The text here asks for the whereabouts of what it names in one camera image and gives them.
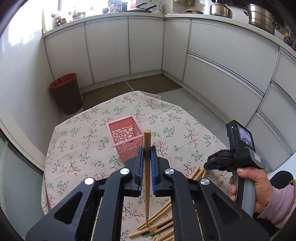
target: floor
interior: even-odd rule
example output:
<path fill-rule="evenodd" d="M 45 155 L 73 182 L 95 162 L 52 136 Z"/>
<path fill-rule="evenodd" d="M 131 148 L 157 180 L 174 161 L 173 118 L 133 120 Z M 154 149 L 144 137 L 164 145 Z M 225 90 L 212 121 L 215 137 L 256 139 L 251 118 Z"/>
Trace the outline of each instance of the floor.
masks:
<path fill-rule="evenodd" d="M 201 101 L 162 74 L 128 80 L 85 92 L 81 96 L 83 108 L 73 115 L 62 114 L 60 123 L 83 110 L 135 90 L 158 94 L 162 100 L 182 107 L 229 148 L 225 123 Z"/>

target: white cabinet door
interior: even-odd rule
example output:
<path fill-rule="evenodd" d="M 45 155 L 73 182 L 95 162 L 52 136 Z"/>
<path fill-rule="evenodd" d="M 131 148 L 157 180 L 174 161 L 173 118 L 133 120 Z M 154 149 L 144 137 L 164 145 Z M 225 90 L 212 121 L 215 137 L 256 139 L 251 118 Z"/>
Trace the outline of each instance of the white cabinet door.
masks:
<path fill-rule="evenodd" d="M 91 21 L 85 28 L 94 82 L 128 75 L 128 19 Z"/>
<path fill-rule="evenodd" d="M 256 112 L 247 129 L 252 133 L 256 152 L 266 158 L 272 170 L 292 154 L 282 136 L 260 111 Z"/>
<path fill-rule="evenodd" d="M 76 73 L 79 88 L 94 83 L 89 65 L 84 24 L 49 35 L 45 38 L 45 46 L 55 79 Z"/>
<path fill-rule="evenodd" d="M 183 82 L 243 126 L 250 121 L 263 97 L 234 73 L 191 54 L 187 55 Z"/>
<path fill-rule="evenodd" d="M 190 21 L 166 20 L 163 42 L 163 70 L 183 79 Z"/>
<path fill-rule="evenodd" d="M 161 70 L 164 20 L 132 18 L 128 30 L 131 74 Z"/>
<path fill-rule="evenodd" d="M 296 59 L 283 49 L 280 56 L 273 80 L 286 91 L 296 102 Z"/>
<path fill-rule="evenodd" d="M 250 31 L 213 21 L 192 21 L 189 51 L 225 66 L 263 93 L 271 81 L 278 46 Z"/>
<path fill-rule="evenodd" d="M 293 152 L 296 151 L 296 104 L 272 82 L 259 110 L 283 136 Z"/>

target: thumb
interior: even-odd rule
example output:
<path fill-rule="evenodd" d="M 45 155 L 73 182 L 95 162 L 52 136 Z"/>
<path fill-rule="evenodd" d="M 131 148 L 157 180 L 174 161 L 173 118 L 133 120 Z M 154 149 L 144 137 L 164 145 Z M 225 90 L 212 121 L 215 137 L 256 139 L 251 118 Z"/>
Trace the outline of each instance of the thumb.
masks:
<path fill-rule="evenodd" d="M 255 183 L 261 182 L 266 176 L 263 171 L 260 171 L 255 167 L 238 168 L 237 174 L 242 178 L 251 179 Z"/>

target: silver screw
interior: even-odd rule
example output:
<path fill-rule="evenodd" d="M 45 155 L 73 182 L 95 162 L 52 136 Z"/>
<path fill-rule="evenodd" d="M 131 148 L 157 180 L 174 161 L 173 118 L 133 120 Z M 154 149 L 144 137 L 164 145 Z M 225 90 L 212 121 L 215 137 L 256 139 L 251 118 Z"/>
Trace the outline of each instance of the silver screw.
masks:
<path fill-rule="evenodd" d="M 203 185 L 209 185 L 210 184 L 210 180 L 207 179 L 207 178 L 202 178 L 200 180 L 200 183 L 203 184 Z"/>
<path fill-rule="evenodd" d="M 122 175 L 129 174 L 129 169 L 128 169 L 128 168 L 123 168 L 123 169 L 120 170 L 120 173 L 121 173 Z"/>
<path fill-rule="evenodd" d="M 172 175 L 172 174 L 174 174 L 174 172 L 175 172 L 174 169 L 171 169 L 171 168 L 165 169 L 165 173 L 168 175 Z"/>
<path fill-rule="evenodd" d="M 87 179 L 84 180 L 84 183 L 86 185 L 91 185 L 94 183 L 94 179 L 92 177 L 88 177 Z"/>

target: countertop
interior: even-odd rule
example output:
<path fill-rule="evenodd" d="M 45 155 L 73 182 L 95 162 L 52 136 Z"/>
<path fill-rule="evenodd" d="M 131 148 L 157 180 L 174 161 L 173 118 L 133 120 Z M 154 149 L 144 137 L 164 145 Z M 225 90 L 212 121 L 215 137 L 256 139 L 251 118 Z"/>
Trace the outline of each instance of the countertop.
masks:
<path fill-rule="evenodd" d="M 104 18 L 114 18 L 114 17 L 131 17 L 131 16 L 138 16 L 138 17 L 152 17 L 152 18 L 164 18 L 164 19 L 169 19 L 169 18 L 189 18 L 189 19 L 205 19 L 205 20 L 212 20 L 212 21 L 217 21 L 217 22 L 222 22 L 222 23 L 227 23 L 231 24 L 234 26 L 238 26 L 244 29 L 247 29 L 249 31 L 252 31 L 260 36 L 265 37 L 266 39 L 269 39 L 270 41 L 274 42 L 278 46 L 282 47 L 284 50 L 286 50 L 288 53 L 290 53 L 294 58 L 296 58 L 296 52 L 287 44 L 285 44 L 283 41 L 275 37 L 274 35 L 257 28 L 253 25 L 230 19 L 230 18 L 224 18 L 224 17 L 219 17 L 219 16 L 213 16 L 213 15 L 205 15 L 205 14 L 182 14 L 182 13 L 176 13 L 176 14 L 157 14 L 157 13 L 143 13 L 143 12 L 116 12 L 116 13 L 107 13 L 107 14 L 102 14 L 102 15 L 95 15 L 91 17 L 86 17 L 82 18 L 79 20 L 75 20 L 69 23 L 66 23 L 62 26 L 56 27 L 46 33 L 43 34 L 43 37 L 49 36 L 55 32 L 58 32 L 62 29 L 65 29 L 67 27 L 83 23 L 83 22 L 88 22 L 92 20 L 97 20 L 97 19 L 104 19 Z"/>

